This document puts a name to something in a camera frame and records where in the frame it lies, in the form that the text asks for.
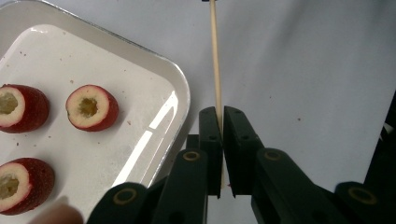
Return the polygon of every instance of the hollowed strawberry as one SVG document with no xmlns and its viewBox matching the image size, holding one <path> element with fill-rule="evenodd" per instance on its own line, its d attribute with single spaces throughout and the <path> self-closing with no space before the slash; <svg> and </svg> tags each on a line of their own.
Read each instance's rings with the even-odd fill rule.
<svg viewBox="0 0 396 224">
<path fill-rule="evenodd" d="M 0 214 L 32 210 L 50 196 L 55 182 L 52 168 L 39 159 L 21 158 L 0 166 Z"/>
<path fill-rule="evenodd" d="M 26 133 L 38 129 L 47 120 L 50 102 L 33 87 L 4 85 L 0 88 L 0 131 Z"/>
<path fill-rule="evenodd" d="M 70 122 L 76 128 L 99 132 L 116 121 L 119 105 L 116 98 L 102 87 L 86 85 L 70 94 L 66 110 Z"/>
</svg>

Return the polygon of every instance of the wooden skewer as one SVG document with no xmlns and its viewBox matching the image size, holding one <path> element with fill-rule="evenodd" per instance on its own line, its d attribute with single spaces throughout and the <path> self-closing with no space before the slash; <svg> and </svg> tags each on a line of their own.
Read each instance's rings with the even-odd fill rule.
<svg viewBox="0 0 396 224">
<path fill-rule="evenodd" d="M 216 92 L 216 115 L 218 117 L 219 129 L 222 137 L 221 79 L 219 72 L 218 28 L 216 24 L 216 0 L 210 0 L 210 22 L 212 27 L 212 53 L 213 53 L 213 70 L 214 70 L 214 78 L 215 78 L 215 92 Z"/>
</svg>

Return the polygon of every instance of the finger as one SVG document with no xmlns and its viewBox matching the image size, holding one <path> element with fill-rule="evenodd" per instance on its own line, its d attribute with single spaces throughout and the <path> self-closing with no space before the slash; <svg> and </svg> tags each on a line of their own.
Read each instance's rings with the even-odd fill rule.
<svg viewBox="0 0 396 224">
<path fill-rule="evenodd" d="M 81 213 L 74 207 L 59 204 L 35 217 L 29 224 L 83 224 Z"/>
</svg>

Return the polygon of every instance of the white table surface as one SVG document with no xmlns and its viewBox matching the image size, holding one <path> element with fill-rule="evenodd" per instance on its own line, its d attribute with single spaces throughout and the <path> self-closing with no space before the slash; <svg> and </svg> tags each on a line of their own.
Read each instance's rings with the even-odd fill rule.
<svg viewBox="0 0 396 224">
<path fill-rule="evenodd" d="M 208 3 L 48 2 L 178 64 L 191 88 L 184 130 L 198 133 L 198 112 L 215 105 Z M 217 13 L 223 104 L 319 186 L 363 181 L 396 88 L 396 2 L 219 0 Z M 226 187 L 207 222 L 255 223 L 250 197 Z"/>
</svg>

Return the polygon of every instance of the white tray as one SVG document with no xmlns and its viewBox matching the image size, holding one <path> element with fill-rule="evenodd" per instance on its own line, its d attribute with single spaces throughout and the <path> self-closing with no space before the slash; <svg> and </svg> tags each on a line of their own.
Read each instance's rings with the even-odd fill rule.
<svg viewBox="0 0 396 224">
<path fill-rule="evenodd" d="M 112 186 L 152 184 L 190 107 L 189 86 L 177 65 L 43 2 L 2 6 L 0 33 L 0 85 L 33 86 L 50 101 L 40 129 L 0 133 L 0 163 L 35 157 L 56 173 L 45 203 L 0 216 L 0 223 L 25 223 L 61 198 L 87 220 Z M 86 133 L 69 123 L 65 101 L 85 84 L 100 85 L 118 100 L 120 115 L 108 130 Z"/>
</svg>

